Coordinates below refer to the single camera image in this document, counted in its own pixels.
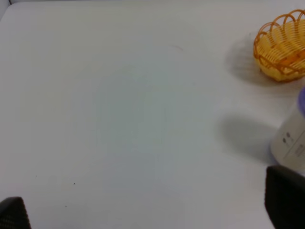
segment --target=white bottle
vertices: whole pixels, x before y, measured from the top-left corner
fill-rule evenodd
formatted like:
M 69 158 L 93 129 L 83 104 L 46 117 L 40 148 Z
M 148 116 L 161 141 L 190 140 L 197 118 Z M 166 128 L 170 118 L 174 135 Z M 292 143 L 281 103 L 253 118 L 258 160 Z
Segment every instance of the white bottle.
M 279 164 L 305 172 L 305 88 L 271 141 L 270 149 Z

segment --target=yellow wicker basket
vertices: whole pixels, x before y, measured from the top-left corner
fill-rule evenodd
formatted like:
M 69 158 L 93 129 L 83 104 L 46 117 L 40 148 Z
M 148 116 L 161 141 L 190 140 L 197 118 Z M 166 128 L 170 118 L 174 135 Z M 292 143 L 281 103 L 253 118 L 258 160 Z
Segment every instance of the yellow wicker basket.
M 304 10 L 281 15 L 262 26 L 255 38 L 254 58 L 257 64 L 267 76 L 278 82 L 289 82 L 305 76 L 303 15 L 305 17 Z

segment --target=white table surface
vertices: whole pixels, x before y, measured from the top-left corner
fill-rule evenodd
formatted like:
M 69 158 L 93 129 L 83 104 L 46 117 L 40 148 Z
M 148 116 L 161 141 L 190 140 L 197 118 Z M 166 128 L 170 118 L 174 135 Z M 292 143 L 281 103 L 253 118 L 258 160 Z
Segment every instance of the white table surface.
M 251 39 L 299 4 L 13 4 L 0 199 L 22 196 L 33 228 L 273 228 L 268 141 L 304 82 L 262 77 Z

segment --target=black object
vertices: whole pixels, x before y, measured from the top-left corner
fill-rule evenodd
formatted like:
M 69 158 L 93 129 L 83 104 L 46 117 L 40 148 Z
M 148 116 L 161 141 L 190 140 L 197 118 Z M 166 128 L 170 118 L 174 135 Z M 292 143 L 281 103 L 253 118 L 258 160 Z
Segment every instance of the black object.
M 0 229 L 31 229 L 21 197 L 10 197 L 0 203 Z
M 276 229 L 305 229 L 305 178 L 283 166 L 268 167 L 265 207 Z

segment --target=purple bottle cap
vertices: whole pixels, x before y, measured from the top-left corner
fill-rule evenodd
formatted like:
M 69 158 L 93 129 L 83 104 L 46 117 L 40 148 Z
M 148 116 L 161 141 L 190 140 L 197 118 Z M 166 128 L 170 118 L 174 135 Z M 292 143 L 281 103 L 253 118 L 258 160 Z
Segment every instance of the purple bottle cap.
M 305 87 L 300 91 L 298 105 L 302 115 L 305 116 Z

